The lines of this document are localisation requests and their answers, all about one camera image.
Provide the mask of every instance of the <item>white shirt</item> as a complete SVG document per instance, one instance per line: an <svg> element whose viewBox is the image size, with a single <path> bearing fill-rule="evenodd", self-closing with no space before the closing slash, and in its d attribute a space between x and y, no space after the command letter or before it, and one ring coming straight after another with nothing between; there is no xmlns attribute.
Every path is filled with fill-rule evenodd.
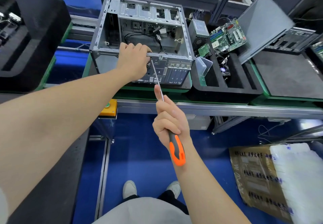
<svg viewBox="0 0 323 224"><path fill-rule="evenodd" d="M0 224L8 219L8 204L0 189ZM192 224L188 215L179 208L156 198L135 198L126 201L94 224Z"/></svg>

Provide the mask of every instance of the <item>screwdriver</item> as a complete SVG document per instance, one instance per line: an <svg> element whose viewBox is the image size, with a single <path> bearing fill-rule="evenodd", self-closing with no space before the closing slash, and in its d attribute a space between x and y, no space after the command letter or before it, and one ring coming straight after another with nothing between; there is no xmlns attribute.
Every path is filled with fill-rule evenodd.
<svg viewBox="0 0 323 224"><path fill-rule="evenodd" d="M159 85L159 88L160 88L161 98L162 98L162 100L164 102L164 95L163 95L163 92L162 92L162 88L160 87L160 84L159 84L159 80L158 80L158 76L157 76L156 69L155 69L155 66L154 66L154 62L152 61L152 59L150 59L150 62L152 64L152 67L153 67L154 72L155 72L155 76L156 76L156 79L157 79L157 84ZM172 159L173 159L174 163L177 166L183 166L185 164L185 162L186 162L183 144L181 143L180 138L178 137L178 135L174 134L170 130L168 130L168 135L169 135L169 139L170 139L169 149L171 151Z"/></svg>

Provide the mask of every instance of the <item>white sneaker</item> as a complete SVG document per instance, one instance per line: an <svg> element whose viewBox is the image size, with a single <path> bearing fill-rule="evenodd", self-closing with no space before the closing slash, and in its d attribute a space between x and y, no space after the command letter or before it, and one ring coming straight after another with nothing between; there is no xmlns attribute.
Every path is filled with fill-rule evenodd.
<svg viewBox="0 0 323 224"><path fill-rule="evenodd" d="M126 183L123 185L122 197L125 199L131 195L137 195L136 185L133 181L126 181Z"/></svg>
<svg viewBox="0 0 323 224"><path fill-rule="evenodd" d="M175 199L178 198L178 196L181 193L181 186L180 183L178 181L173 181L167 188L166 190L172 190L172 192L175 195Z"/></svg>

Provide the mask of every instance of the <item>forearm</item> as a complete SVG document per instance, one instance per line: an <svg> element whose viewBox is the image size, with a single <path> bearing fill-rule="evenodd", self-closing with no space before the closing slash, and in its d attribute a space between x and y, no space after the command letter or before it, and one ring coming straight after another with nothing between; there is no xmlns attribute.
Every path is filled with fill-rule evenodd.
<svg viewBox="0 0 323 224"><path fill-rule="evenodd" d="M207 169L191 138L183 145L186 163L174 168L192 223L250 223Z"/></svg>
<svg viewBox="0 0 323 224"><path fill-rule="evenodd" d="M0 106L0 188L10 213L127 82L112 70Z"/></svg>

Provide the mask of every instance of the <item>black pants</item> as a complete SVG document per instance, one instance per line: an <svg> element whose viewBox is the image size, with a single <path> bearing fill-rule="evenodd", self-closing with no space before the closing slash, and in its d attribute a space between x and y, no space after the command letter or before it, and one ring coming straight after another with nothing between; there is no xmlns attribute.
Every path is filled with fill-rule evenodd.
<svg viewBox="0 0 323 224"><path fill-rule="evenodd" d="M138 195L131 195L128 198L125 198L121 203L124 203L128 200L134 199L134 198L139 198ZM172 192L172 190L167 190L165 192L163 192L158 199L163 200L173 206L176 206L177 208L179 208L181 211L183 211L185 214L188 215L188 210L186 205L184 205L181 201L175 199L175 195Z"/></svg>

